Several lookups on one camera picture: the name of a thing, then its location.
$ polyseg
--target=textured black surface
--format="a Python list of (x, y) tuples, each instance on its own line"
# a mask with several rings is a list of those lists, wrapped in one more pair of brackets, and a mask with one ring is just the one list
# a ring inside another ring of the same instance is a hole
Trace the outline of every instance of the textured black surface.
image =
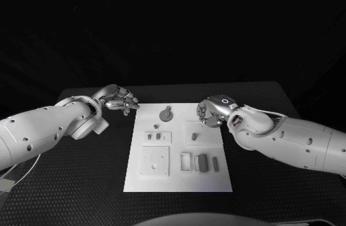
[[(199, 103), (229, 95), (255, 108), (298, 117), (275, 82), (125, 87), (140, 103)], [(66, 89), (59, 100), (98, 88)], [(336, 175), (294, 168), (243, 150), (220, 127), (233, 193), (122, 192), (135, 112), (103, 109), (109, 127), (80, 140), (63, 137), (11, 190), (3, 225), (132, 225), (190, 212), (235, 214), (266, 222), (324, 219), (346, 223), (346, 189)], [(34, 159), (24, 165), (30, 168)]]

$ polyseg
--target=black table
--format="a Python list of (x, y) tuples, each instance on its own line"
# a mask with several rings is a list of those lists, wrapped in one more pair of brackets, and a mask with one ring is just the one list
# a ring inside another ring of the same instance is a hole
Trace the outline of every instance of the black table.
[[(271, 81), (125, 87), (140, 103), (199, 103), (225, 94), (252, 107), (298, 118), (281, 86)], [(99, 88), (66, 89), (59, 100)], [(334, 174), (294, 168), (235, 143), (220, 127), (233, 193), (122, 192), (135, 112), (103, 109), (109, 127), (80, 140), (63, 137), (13, 188), (4, 225), (132, 225), (160, 216), (213, 212), (271, 223), (323, 219), (346, 223), (346, 189)], [(24, 165), (29, 170), (34, 159)]]

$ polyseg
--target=screw hole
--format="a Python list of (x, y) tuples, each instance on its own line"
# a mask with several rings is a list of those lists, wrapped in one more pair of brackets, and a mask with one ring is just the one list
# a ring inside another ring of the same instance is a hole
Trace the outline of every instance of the screw hole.
[(313, 139), (311, 139), (311, 138), (305, 141), (305, 144), (307, 144), (307, 145), (311, 145), (311, 144), (313, 144)]

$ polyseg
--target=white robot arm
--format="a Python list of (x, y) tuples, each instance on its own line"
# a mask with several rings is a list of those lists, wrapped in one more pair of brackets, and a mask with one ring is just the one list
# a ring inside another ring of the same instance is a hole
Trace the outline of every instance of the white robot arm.
[(82, 139), (91, 131), (101, 134), (108, 127), (102, 108), (138, 109), (138, 99), (111, 84), (92, 97), (72, 96), (54, 106), (18, 113), (0, 121), (0, 170), (52, 149), (65, 135)]
[(346, 175), (346, 133), (248, 105), (238, 106), (225, 95), (203, 100), (196, 114), (210, 128), (226, 121), (235, 142), (245, 150), (256, 150), (297, 168)]

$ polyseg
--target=cable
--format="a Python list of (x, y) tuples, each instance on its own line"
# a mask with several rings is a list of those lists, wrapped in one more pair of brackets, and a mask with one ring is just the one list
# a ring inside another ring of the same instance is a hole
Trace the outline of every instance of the cable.
[(264, 112), (264, 113), (268, 113), (268, 114), (278, 115), (278, 116), (281, 116), (281, 117), (287, 117), (287, 118), (289, 118), (288, 116), (285, 116), (284, 114), (281, 114), (281, 113), (278, 113), (278, 112), (264, 111), (264, 110), (259, 110), (259, 109), (256, 109), (256, 108), (248, 106), (246, 104), (243, 104), (243, 105), (245, 105), (249, 109), (252, 109), (252, 110), (256, 110), (256, 111), (259, 111), (259, 112)]
[(11, 170), (17, 167), (17, 164), (11, 166), (11, 168), (8, 169), (8, 171), (3, 174), (3, 176), (0, 177), (0, 180), (5, 177), (5, 175), (11, 172)]
[(36, 165), (36, 163), (37, 163), (37, 161), (39, 161), (39, 158), (40, 158), (40, 154), (37, 155), (36, 161), (34, 161), (34, 163), (33, 163), (33, 165), (31, 165), (27, 173), (26, 173), (24, 176), (21, 177), (21, 179), (11, 185), (11, 187), (8, 187), (8, 188), (0, 193), (0, 195), (4, 194), (4, 193), (18, 184), (18, 182), (24, 179), (24, 177), (26, 177), (27, 174), (30, 173), (31, 169), (34, 168), (34, 165)]

